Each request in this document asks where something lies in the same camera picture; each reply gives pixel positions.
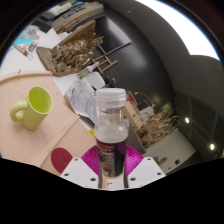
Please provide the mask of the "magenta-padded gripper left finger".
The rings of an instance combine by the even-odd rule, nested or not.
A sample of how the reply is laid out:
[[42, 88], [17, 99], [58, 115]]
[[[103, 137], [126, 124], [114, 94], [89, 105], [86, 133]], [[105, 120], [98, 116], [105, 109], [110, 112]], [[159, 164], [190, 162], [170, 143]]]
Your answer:
[[84, 188], [98, 189], [100, 160], [96, 147], [90, 148], [82, 157], [74, 157], [61, 177]]

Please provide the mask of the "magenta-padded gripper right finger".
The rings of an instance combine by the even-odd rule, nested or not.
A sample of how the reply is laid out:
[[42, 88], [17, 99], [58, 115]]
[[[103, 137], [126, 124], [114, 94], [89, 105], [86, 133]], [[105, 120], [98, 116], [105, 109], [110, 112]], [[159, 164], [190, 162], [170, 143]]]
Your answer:
[[165, 177], [152, 157], [144, 157], [130, 146], [125, 158], [125, 174], [129, 189], [140, 188]]

